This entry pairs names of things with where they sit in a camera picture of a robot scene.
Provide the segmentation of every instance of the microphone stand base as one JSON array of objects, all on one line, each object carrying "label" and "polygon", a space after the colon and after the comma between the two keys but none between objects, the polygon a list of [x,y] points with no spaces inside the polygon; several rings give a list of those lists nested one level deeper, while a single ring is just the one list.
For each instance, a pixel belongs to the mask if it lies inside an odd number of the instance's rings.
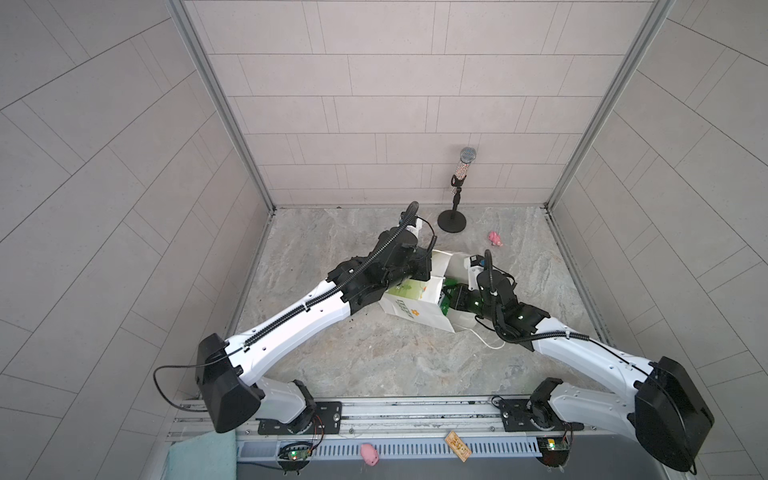
[{"label": "microphone stand base", "polygon": [[466,228],[467,218],[461,212],[446,210],[437,217],[437,224],[445,232],[458,233]]}]

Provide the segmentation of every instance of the teal cloth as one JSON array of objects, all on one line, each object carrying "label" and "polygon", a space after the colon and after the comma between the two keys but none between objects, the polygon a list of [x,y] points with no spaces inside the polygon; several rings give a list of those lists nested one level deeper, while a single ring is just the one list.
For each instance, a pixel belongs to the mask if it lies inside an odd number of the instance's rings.
[{"label": "teal cloth", "polygon": [[179,442],[168,452],[167,480],[236,480],[235,431],[208,432]]}]

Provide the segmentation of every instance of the gray tiled wall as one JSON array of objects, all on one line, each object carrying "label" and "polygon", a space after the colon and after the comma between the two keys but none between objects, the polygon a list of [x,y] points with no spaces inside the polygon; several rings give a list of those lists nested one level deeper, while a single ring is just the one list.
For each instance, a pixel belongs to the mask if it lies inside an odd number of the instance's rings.
[{"label": "gray tiled wall", "polygon": [[186,5],[277,204],[540,204],[650,2]]},{"label": "gray tiled wall", "polygon": [[0,477],[135,480],[267,209],[161,0],[0,18]]},{"label": "gray tiled wall", "polygon": [[767,22],[677,0],[554,209],[615,342],[713,410],[700,477],[768,478]]}]

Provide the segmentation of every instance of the marble floor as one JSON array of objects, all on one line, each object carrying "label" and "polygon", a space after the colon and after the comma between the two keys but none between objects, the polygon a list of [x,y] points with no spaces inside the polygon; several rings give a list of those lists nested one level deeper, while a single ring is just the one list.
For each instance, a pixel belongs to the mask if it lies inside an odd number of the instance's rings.
[{"label": "marble floor", "polygon": [[[339,262],[365,256],[403,209],[337,208],[278,210],[257,267],[238,331],[278,313],[314,287]],[[437,229],[440,207],[419,214]],[[539,207],[464,207],[467,228],[438,230],[435,248],[482,253],[496,230],[494,264],[515,276],[518,298],[595,336],[584,304]],[[422,244],[429,228],[422,229]],[[492,346],[502,344],[482,327]],[[315,397],[525,394],[554,376],[602,389],[565,364],[522,346],[493,350],[472,332],[444,332],[387,315],[378,304],[328,327],[281,359],[268,377],[302,380]]]}]

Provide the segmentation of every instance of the metal corner post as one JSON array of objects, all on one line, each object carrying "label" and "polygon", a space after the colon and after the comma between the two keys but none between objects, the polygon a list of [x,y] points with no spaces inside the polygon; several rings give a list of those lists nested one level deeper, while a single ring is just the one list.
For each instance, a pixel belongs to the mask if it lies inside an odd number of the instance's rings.
[{"label": "metal corner post", "polygon": [[563,174],[560,177],[558,184],[555,185],[552,194],[545,203],[547,211],[552,212],[555,205],[560,201],[568,182],[571,181],[571,178],[576,174],[578,166],[587,155],[587,152],[594,143],[594,139],[597,138],[600,133],[600,129],[602,129],[608,115],[616,105],[616,102],[621,96],[621,92],[624,91],[627,83],[629,83],[629,79],[643,59],[645,52],[648,50],[654,37],[661,29],[661,25],[667,18],[667,12],[672,7],[674,1],[675,0],[656,0],[650,7],[640,29],[637,31],[637,35],[635,35],[634,40],[630,44],[627,54],[624,56],[624,60],[622,60],[614,79],[611,81],[611,84],[608,85],[608,89],[600,101],[597,110],[595,110],[592,115],[592,119],[590,119],[587,129],[581,136],[578,145],[576,145],[574,153],[571,155],[571,159],[565,165],[565,169],[563,170]]},{"label": "metal corner post", "polygon": [[251,178],[256,182],[256,186],[264,199],[267,209],[270,211],[270,215],[273,215],[275,211],[275,203],[272,201],[270,192],[267,190],[259,171],[256,169],[256,162],[253,161],[253,155],[248,149],[248,145],[243,137],[243,132],[241,132],[240,128],[237,126],[237,121],[227,103],[227,97],[221,89],[221,85],[214,73],[214,68],[208,61],[208,56],[203,49],[203,45],[197,37],[192,21],[187,13],[187,8],[184,5],[184,0],[166,0],[166,2],[170,16],[174,20],[174,23],[181,34],[181,39],[187,46],[187,50],[192,57],[195,67],[197,67],[197,72],[200,74],[200,78],[202,78],[205,88],[211,94],[214,106],[219,111],[221,120],[224,123],[224,127],[227,129],[227,133],[232,139],[234,147],[237,149],[237,153],[243,160]]}]

